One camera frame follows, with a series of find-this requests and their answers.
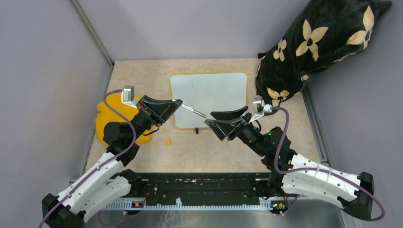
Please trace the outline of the white marker pen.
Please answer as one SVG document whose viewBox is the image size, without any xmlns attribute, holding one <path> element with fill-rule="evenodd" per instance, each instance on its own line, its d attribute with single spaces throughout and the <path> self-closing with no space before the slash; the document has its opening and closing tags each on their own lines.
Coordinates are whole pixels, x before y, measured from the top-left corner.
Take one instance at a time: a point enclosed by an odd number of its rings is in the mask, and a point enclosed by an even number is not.
<svg viewBox="0 0 403 228">
<path fill-rule="evenodd" d="M 194 113 L 194 114 L 196 114 L 196 115 L 198 115 L 198 116 L 200 116 L 200 117 L 202 117 L 204 119 L 208 118 L 208 115 L 206 115 L 206 114 L 204 114 L 204 113 L 202 113 L 202 112 L 200 112 L 198 110 L 195 110 L 195 109 L 193 109 L 193 108 L 191 108 L 191 107 L 189 107 L 189 106 L 187 106 L 185 104 L 182 104 L 181 107 L 185 108 L 186 110 L 188 110 L 188 111 L 190 111 L 190 112 L 192 112 L 192 113 Z"/>
</svg>

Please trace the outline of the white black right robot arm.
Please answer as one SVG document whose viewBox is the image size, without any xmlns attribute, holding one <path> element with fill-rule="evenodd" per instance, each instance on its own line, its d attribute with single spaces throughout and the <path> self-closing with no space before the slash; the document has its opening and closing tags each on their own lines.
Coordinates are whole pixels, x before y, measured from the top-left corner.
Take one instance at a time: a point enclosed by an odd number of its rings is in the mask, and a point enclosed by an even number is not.
<svg viewBox="0 0 403 228">
<path fill-rule="evenodd" d="M 374 179 L 367 172 L 349 174 L 314 162 L 291 149 L 286 136 L 289 113 L 283 129 L 275 127 L 262 134 L 253 122 L 267 113 L 280 110 L 269 104 L 258 105 L 255 113 L 247 107 L 228 112 L 211 112 L 205 124 L 221 140 L 240 139 L 270 171 L 268 196 L 303 195 L 328 202 L 357 219 L 372 220 Z"/>
</svg>

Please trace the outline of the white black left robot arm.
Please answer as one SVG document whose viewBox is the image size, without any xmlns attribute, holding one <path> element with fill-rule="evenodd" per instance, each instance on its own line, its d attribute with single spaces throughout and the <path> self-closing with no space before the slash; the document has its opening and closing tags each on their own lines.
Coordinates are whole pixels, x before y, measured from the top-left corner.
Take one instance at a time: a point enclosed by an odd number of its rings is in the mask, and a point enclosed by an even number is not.
<svg viewBox="0 0 403 228">
<path fill-rule="evenodd" d="M 138 111 L 128 119 L 107 98 L 103 102 L 123 121 L 105 125 L 103 140 L 109 146 L 95 165 L 65 190 L 43 198 L 39 227 L 46 224 L 50 228 L 82 228 L 114 200 L 128 194 L 138 196 L 143 189 L 142 178 L 133 170 L 125 169 L 140 148 L 135 141 L 152 126 L 162 126 L 183 104 L 181 99 L 156 100 L 146 95 L 136 104 L 132 98 L 123 98 L 123 104 Z"/>
</svg>

